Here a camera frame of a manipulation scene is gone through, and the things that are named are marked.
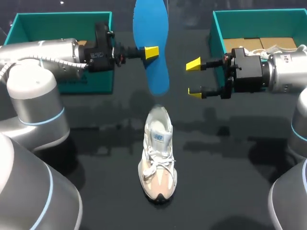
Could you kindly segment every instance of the white shoelace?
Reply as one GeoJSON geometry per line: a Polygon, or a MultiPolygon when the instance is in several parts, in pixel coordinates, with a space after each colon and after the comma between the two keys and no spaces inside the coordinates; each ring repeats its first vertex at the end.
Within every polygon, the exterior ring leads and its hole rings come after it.
{"type": "Polygon", "coordinates": [[[158,166],[161,166],[171,174],[174,183],[176,183],[173,172],[171,172],[168,168],[170,163],[175,162],[175,160],[171,158],[171,155],[167,152],[153,150],[151,146],[148,147],[148,155],[151,167],[143,171],[144,177],[149,178],[150,176],[154,175],[158,166]]]}

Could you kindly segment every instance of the white sneaker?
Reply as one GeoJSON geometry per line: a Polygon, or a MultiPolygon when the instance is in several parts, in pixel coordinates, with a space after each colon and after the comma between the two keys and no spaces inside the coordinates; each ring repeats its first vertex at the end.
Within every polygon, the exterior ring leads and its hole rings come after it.
{"type": "Polygon", "coordinates": [[[158,202],[169,199],[177,185],[172,136],[173,126],[166,109],[155,106],[146,119],[139,177],[148,197],[158,202]]]}

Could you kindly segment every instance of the shoe insole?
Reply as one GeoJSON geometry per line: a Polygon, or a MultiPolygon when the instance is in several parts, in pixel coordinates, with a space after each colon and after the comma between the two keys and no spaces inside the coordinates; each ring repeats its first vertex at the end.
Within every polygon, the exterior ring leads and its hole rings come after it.
{"type": "Polygon", "coordinates": [[[162,124],[162,122],[157,121],[157,120],[152,122],[151,128],[154,130],[158,130],[160,132],[166,132],[166,129],[164,125],[162,124]]]}
{"type": "Polygon", "coordinates": [[[155,95],[169,89],[169,76],[165,59],[168,36],[168,15],[163,0],[136,0],[133,16],[133,37],[137,48],[158,46],[159,57],[144,63],[148,87],[155,95]]]}

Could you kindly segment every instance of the black surface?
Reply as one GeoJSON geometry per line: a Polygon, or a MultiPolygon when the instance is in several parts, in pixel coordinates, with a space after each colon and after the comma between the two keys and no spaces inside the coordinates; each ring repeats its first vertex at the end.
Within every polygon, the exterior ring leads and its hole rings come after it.
{"type": "MultiPolygon", "coordinates": [[[[70,144],[45,152],[43,159],[80,190],[81,230],[273,229],[267,197],[271,184],[290,168],[285,139],[297,97],[188,96],[189,86],[215,86],[211,69],[185,72],[188,61],[208,56],[207,35],[169,34],[170,91],[163,97],[150,95],[141,62],[128,60],[116,71],[114,95],[63,98],[72,127],[70,144]],[[144,122],[156,103],[166,107],[174,126],[178,172],[175,196],[161,206],[147,200],[137,170],[144,122]],[[72,161],[75,152],[77,161],[72,161]]],[[[134,45],[132,33],[117,37],[134,45]]]]}

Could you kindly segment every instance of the cardboard box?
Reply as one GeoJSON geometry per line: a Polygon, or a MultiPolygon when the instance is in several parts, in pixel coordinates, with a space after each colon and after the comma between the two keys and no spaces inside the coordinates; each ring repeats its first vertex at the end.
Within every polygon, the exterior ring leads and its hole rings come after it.
{"type": "MultiPolygon", "coordinates": [[[[209,36],[213,58],[222,58],[236,46],[247,50],[273,45],[294,49],[307,45],[305,9],[214,11],[209,36]]],[[[216,68],[219,87],[224,86],[222,67],[216,68]]]]}
{"type": "MultiPolygon", "coordinates": [[[[19,13],[4,44],[61,38],[95,41],[94,24],[102,21],[112,30],[112,12],[19,13]]],[[[61,93],[112,93],[113,71],[85,72],[80,80],[58,87],[61,93]]]]}

